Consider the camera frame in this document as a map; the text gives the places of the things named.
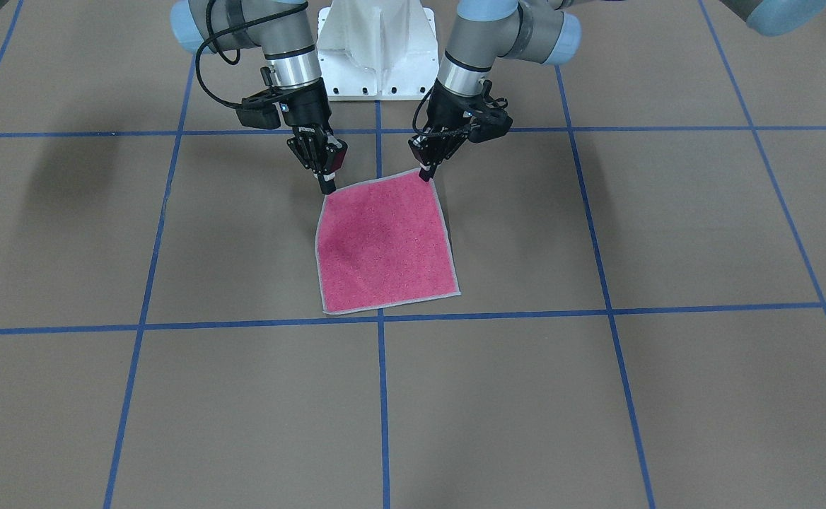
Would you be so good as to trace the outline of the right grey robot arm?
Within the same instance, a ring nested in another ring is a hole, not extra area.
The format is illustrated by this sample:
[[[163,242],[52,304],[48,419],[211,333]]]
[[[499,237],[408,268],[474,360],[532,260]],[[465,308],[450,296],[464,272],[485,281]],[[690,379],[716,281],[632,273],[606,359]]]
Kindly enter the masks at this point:
[[[173,83],[205,54],[221,60],[259,51],[265,89],[241,101],[207,97],[242,125],[278,129],[313,172],[335,190],[346,144],[331,109],[304,1],[22,1],[6,55],[20,68],[0,78],[0,128],[9,132],[171,130],[182,105]]]

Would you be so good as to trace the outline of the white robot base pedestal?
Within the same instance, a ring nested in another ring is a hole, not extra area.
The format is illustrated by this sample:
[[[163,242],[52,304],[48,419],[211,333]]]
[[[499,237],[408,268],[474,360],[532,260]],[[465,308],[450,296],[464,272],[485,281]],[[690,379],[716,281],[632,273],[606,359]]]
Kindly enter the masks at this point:
[[[418,101],[439,68],[435,13],[419,1],[333,1],[318,58],[331,101]]]

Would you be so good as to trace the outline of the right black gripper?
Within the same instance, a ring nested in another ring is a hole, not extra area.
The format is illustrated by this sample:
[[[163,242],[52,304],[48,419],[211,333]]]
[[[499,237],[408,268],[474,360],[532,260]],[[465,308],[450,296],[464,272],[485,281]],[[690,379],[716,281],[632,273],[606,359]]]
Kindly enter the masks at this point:
[[[281,106],[284,120],[293,130],[288,147],[300,164],[318,177],[320,193],[329,196],[337,189],[336,172],[342,167],[348,145],[331,127],[325,81],[319,78],[295,90]]]

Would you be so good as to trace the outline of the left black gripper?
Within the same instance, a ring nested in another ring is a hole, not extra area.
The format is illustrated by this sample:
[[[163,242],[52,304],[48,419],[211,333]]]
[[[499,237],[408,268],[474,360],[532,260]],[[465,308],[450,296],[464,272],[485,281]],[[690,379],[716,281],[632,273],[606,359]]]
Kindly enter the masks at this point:
[[[482,89],[482,81],[477,84],[477,94]],[[409,147],[419,161],[417,176],[423,182],[433,180],[440,164],[468,141],[471,118],[465,112],[465,101],[471,97],[452,93],[441,81],[435,80],[417,105],[412,120],[415,136],[409,140]]]

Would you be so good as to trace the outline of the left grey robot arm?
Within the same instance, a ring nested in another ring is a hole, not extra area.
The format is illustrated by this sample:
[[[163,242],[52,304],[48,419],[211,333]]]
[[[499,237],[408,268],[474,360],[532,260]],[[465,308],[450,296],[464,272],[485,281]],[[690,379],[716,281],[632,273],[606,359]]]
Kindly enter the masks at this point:
[[[409,140],[423,181],[465,142],[505,136],[513,125],[507,101],[491,96],[489,74],[499,58],[558,66],[580,48],[580,20],[569,1],[461,1],[438,77],[420,101],[426,122]]]

